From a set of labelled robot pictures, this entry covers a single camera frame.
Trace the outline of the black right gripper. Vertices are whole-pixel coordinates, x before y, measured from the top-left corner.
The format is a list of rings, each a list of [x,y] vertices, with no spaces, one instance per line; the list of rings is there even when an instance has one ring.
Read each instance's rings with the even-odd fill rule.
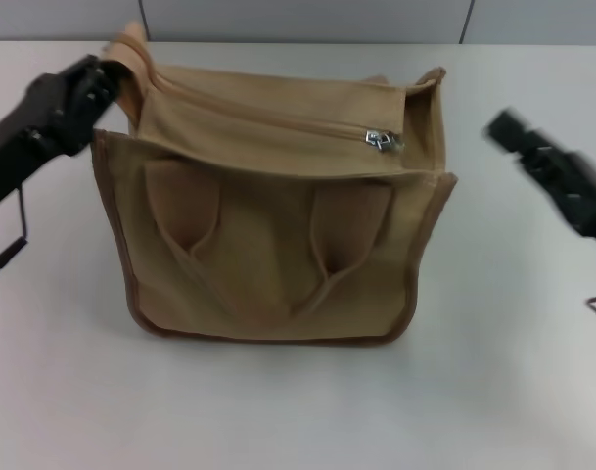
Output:
[[[513,110],[500,111],[483,136],[508,154],[522,154],[525,173],[549,196],[564,221],[581,237],[596,239],[596,169],[585,157],[539,137]]]

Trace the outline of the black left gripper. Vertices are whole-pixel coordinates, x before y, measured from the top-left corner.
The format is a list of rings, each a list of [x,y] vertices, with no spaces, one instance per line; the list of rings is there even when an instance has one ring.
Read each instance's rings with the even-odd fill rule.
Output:
[[[66,105],[88,74],[87,95]],[[25,98],[0,121],[0,202],[51,160],[75,156],[93,140],[105,106],[116,101],[123,66],[86,55],[57,73],[43,73]]]

